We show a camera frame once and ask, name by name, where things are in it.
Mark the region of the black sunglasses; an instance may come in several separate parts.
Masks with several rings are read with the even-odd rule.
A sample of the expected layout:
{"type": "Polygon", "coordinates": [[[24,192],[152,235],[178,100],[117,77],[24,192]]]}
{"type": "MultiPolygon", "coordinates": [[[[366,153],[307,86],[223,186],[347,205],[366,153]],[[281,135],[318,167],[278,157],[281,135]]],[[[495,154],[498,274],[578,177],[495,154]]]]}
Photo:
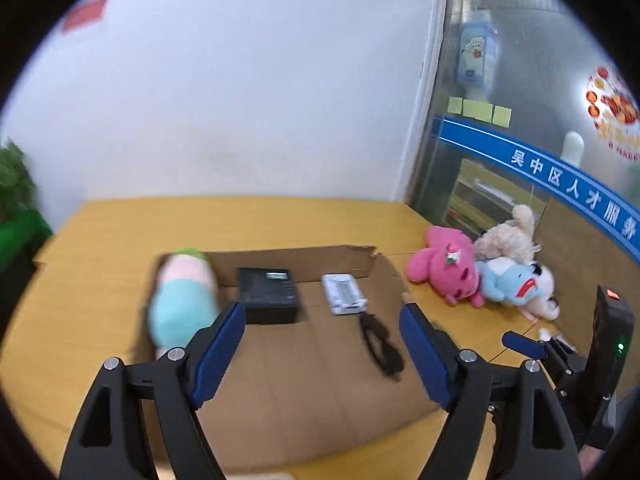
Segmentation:
{"type": "Polygon", "coordinates": [[[358,320],[364,344],[374,364],[385,377],[398,382],[405,369],[405,361],[390,342],[390,331],[375,315],[368,312],[361,312],[358,320]]]}

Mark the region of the grey folding phone stand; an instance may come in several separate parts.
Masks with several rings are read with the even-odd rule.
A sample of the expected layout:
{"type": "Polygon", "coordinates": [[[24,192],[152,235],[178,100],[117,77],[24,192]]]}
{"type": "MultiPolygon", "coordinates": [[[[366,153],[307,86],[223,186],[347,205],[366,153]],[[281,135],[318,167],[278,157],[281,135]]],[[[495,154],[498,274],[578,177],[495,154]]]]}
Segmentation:
{"type": "Polygon", "coordinates": [[[360,314],[368,310],[368,300],[352,274],[324,274],[321,283],[333,315],[360,314]]]}

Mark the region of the white earbuds case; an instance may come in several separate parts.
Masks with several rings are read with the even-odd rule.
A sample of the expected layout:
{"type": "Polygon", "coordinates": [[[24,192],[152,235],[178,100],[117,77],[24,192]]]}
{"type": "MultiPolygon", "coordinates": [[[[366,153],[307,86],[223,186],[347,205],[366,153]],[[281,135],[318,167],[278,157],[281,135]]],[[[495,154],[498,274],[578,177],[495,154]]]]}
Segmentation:
{"type": "Polygon", "coordinates": [[[551,337],[552,337],[552,333],[550,332],[550,330],[547,330],[546,328],[541,328],[540,330],[538,330],[539,340],[549,341],[551,337]]]}

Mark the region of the blue and white plush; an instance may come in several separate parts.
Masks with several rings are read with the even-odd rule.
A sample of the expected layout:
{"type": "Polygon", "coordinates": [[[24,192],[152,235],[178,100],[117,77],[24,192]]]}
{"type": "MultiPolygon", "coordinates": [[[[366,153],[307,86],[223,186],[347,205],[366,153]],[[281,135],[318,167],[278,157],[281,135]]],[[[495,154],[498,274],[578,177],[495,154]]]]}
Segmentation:
{"type": "Polygon", "coordinates": [[[477,261],[480,292],[485,299],[518,308],[548,321],[560,315],[554,298],[554,277],[543,264],[517,263],[508,257],[477,261]]]}

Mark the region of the beige fluffy plush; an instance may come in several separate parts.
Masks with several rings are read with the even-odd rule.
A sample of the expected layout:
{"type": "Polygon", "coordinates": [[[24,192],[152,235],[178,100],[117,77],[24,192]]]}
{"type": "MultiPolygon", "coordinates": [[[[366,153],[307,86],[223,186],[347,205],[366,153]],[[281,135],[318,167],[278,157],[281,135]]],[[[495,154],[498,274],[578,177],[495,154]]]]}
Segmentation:
{"type": "Polygon", "coordinates": [[[493,226],[473,243],[476,260],[506,257],[526,264],[536,259],[541,247],[534,242],[536,218],[532,208],[516,205],[511,214],[510,220],[493,226]]]}

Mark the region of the pink bear plush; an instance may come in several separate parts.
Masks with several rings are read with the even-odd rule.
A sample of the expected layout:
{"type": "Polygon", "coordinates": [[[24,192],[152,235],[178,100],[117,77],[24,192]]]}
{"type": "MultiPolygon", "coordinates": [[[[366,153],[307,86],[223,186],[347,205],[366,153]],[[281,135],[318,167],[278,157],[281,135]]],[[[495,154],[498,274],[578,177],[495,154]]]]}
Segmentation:
{"type": "Polygon", "coordinates": [[[459,230],[431,226],[426,231],[425,243],[426,247],[408,262],[408,281],[430,284],[451,307],[463,300],[474,308],[483,307],[485,298],[480,292],[480,271],[475,264],[472,240],[459,230]]]}

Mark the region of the teal and pink plush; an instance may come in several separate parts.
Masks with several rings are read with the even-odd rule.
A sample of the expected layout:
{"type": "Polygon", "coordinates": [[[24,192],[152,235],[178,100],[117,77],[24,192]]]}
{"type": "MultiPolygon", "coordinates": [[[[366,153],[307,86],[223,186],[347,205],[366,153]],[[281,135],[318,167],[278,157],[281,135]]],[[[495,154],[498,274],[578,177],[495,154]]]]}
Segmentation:
{"type": "Polygon", "coordinates": [[[204,252],[186,248],[164,260],[146,315],[157,359],[172,348],[184,348],[198,330],[216,321],[217,292],[217,279],[204,252]]]}

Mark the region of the brown cardboard box tray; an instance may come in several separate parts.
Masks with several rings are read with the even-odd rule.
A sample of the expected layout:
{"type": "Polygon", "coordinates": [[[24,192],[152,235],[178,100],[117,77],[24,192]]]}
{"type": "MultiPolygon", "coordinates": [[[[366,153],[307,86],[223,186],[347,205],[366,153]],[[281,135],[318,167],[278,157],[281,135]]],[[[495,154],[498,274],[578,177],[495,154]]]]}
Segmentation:
{"type": "Polygon", "coordinates": [[[370,357],[355,315],[331,313],[321,278],[356,278],[369,310],[404,351],[399,313],[408,290],[372,246],[208,252],[218,300],[238,296],[241,268],[291,272],[302,306],[292,324],[250,324],[213,400],[198,410],[224,471],[282,468],[364,445],[437,411],[412,362],[387,378],[370,357]]]}

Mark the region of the small black box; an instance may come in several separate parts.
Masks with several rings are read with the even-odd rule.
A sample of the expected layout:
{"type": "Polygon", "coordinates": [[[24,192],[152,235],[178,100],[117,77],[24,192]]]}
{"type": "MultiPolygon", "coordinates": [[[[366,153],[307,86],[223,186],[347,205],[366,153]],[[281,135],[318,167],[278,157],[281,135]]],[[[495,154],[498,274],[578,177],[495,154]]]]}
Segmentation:
{"type": "Polygon", "coordinates": [[[250,325],[293,324],[300,301],[286,269],[239,268],[239,303],[250,325]]]}

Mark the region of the yellow sticky notes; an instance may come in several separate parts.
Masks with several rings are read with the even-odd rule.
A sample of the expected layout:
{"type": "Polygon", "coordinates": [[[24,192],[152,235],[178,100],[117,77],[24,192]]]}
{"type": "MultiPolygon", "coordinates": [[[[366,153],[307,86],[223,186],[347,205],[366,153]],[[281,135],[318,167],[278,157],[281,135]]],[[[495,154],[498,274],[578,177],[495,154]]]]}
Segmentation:
{"type": "Polygon", "coordinates": [[[490,122],[491,125],[501,128],[509,128],[512,117],[510,108],[488,102],[463,99],[461,96],[448,98],[447,113],[461,115],[480,122],[490,122]]]}

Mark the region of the potted green plant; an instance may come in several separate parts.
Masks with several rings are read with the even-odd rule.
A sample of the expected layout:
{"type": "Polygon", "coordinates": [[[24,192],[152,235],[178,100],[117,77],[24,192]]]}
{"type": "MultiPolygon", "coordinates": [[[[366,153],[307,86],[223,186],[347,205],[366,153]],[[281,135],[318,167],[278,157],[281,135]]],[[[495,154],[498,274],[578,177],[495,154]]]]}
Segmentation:
{"type": "Polygon", "coordinates": [[[11,140],[1,147],[0,171],[0,217],[6,223],[23,210],[32,209],[36,187],[24,152],[11,140]]]}

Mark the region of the red wall notice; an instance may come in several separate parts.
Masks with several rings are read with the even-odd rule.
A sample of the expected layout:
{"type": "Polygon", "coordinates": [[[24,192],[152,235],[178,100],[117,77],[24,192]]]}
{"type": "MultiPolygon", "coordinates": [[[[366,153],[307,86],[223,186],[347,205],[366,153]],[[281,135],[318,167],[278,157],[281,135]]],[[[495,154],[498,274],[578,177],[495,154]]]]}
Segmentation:
{"type": "Polygon", "coordinates": [[[74,6],[64,16],[61,32],[67,34],[78,28],[101,21],[108,0],[86,0],[74,6]]]}

